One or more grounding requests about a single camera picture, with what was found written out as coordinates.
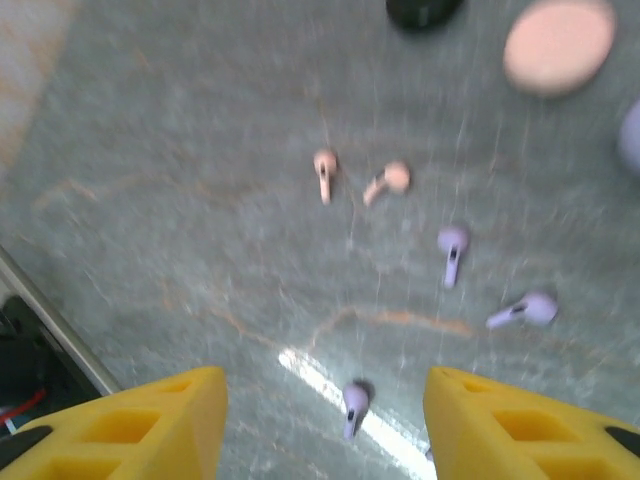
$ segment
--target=round pink object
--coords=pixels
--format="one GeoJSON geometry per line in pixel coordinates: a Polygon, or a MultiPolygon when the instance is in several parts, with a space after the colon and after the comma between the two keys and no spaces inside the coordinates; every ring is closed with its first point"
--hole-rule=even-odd
{"type": "Polygon", "coordinates": [[[504,49],[507,77],[522,90],[555,96],[575,90],[600,69],[616,21],[604,0],[540,0],[516,20],[504,49]]]}

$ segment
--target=earbud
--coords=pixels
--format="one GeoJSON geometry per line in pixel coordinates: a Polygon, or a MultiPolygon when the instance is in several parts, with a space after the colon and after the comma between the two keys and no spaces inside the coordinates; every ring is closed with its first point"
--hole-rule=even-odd
{"type": "Polygon", "coordinates": [[[320,198],[328,205],[331,201],[331,177],[338,170],[338,159],[331,150],[320,150],[313,157],[313,168],[320,179],[320,198]]]}
{"type": "Polygon", "coordinates": [[[342,398],[347,408],[344,438],[350,440],[355,437],[358,423],[369,410],[369,394],[360,385],[350,383],[342,389],[342,398]]]}
{"type": "Polygon", "coordinates": [[[362,201],[368,207],[385,188],[393,193],[404,193],[409,188],[410,181],[409,167],[404,162],[391,162],[369,183],[362,196],[362,201]]]}
{"type": "Polygon", "coordinates": [[[447,269],[445,270],[443,284],[446,288],[452,288],[456,284],[458,276],[458,264],[460,256],[469,246],[469,234],[460,227],[444,227],[438,234],[438,247],[447,254],[447,269]]]}
{"type": "Polygon", "coordinates": [[[487,320],[487,328],[493,329],[523,317],[528,323],[548,325],[558,314],[558,304],[546,293],[529,292],[522,300],[511,305],[487,320]]]}

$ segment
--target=purple object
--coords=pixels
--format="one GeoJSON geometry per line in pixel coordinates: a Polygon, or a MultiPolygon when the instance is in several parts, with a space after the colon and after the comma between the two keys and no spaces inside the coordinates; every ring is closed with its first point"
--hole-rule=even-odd
{"type": "Polygon", "coordinates": [[[458,276],[460,256],[469,246],[469,234],[466,230],[455,227],[443,227],[438,233],[438,247],[447,254],[447,269],[444,273],[443,285],[452,288],[458,276]]]}
{"type": "Polygon", "coordinates": [[[618,136],[618,151],[623,163],[640,175],[640,99],[631,107],[622,122],[618,136]]]}
{"type": "Polygon", "coordinates": [[[518,303],[511,305],[487,320],[487,328],[493,329],[523,317],[534,325],[548,325],[558,314],[558,304],[546,293],[527,293],[518,303]]]}
{"type": "Polygon", "coordinates": [[[350,383],[342,389],[342,398],[347,407],[344,438],[350,440],[355,437],[358,423],[369,410],[369,394],[360,385],[350,383]]]}

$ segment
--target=red wire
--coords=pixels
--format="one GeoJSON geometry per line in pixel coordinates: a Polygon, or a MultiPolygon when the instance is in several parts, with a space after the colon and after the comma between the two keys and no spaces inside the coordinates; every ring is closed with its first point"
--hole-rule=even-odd
{"type": "Polygon", "coordinates": [[[31,397],[29,400],[24,402],[19,407],[16,407],[13,410],[9,410],[8,412],[0,415],[0,425],[4,425],[4,422],[6,422],[7,420],[11,420],[13,417],[17,417],[18,415],[23,414],[27,410],[35,407],[40,402],[40,400],[44,398],[46,394],[47,394],[47,391],[44,388],[42,388],[38,390],[33,395],[33,397],[31,397]]]}

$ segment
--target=purple earbud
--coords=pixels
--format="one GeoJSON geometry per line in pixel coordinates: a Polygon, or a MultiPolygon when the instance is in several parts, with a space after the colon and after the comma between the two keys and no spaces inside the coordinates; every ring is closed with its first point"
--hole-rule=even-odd
{"type": "Polygon", "coordinates": [[[443,285],[452,288],[458,276],[460,256],[469,246],[469,234],[466,230],[455,227],[443,227],[438,233],[438,247],[447,254],[447,269],[445,270],[443,285]]]}
{"type": "Polygon", "coordinates": [[[527,293],[518,303],[511,305],[487,320],[487,328],[493,329],[510,323],[520,317],[528,323],[548,325],[558,314],[558,304],[546,293],[527,293]]]}
{"type": "Polygon", "coordinates": [[[360,385],[350,383],[342,389],[342,398],[347,407],[344,438],[350,440],[355,437],[358,423],[369,410],[369,394],[360,385]]]}

